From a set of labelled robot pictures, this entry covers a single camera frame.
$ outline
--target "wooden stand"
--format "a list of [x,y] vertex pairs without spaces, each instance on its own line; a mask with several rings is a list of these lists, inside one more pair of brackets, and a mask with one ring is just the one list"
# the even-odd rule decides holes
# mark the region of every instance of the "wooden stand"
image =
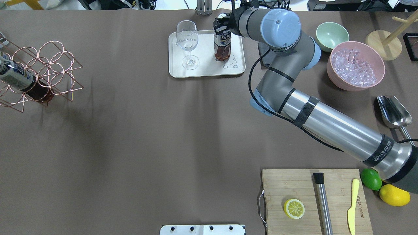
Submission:
[[394,60],[399,57],[402,51],[402,44],[397,36],[412,23],[416,22],[418,19],[418,10],[406,20],[398,17],[392,17],[392,19],[402,23],[393,33],[377,30],[369,33],[366,37],[366,44],[376,50],[383,60]]

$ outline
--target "metal scoop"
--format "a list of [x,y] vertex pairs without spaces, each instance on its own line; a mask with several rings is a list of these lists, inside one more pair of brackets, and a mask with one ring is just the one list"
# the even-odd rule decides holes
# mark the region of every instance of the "metal scoop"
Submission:
[[412,117],[408,110],[393,96],[378,96],[383,122],[391,129],[399,129],[404,139],[411,139],[405,126],[411,124]]

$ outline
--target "picture frame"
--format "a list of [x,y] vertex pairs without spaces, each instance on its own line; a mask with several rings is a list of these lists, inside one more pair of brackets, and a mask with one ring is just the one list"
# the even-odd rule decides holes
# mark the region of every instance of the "picture frame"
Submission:
[[418,61],[418,33],[405,33],[403,35],[406,50],[412,61]]

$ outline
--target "metal muddler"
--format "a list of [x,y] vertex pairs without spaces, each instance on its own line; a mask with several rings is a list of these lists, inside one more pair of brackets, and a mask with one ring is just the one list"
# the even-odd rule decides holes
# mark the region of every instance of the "metal muddler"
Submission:
[[332,235],[331,218],[329,217],[328,201],[326,200],[324,174],[323,172],[314,173],[313,178],[319,195],[319,203],[321,206],[322,227],[324,235]]

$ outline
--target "white tray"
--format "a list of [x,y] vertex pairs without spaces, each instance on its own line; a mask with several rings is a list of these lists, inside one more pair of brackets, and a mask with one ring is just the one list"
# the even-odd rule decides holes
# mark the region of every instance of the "white tray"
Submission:
[[198,31],[199,43],[192,55],[199,58],[199,66],[187,70],[181,60],[189,53],[176,45],[176,32],[168,37],[168,71],[175,78],[204,77],[241,74],[245,71],[244,50],[241,37],[231,34],[231,56],[226,61],[216,61],[213,30]]

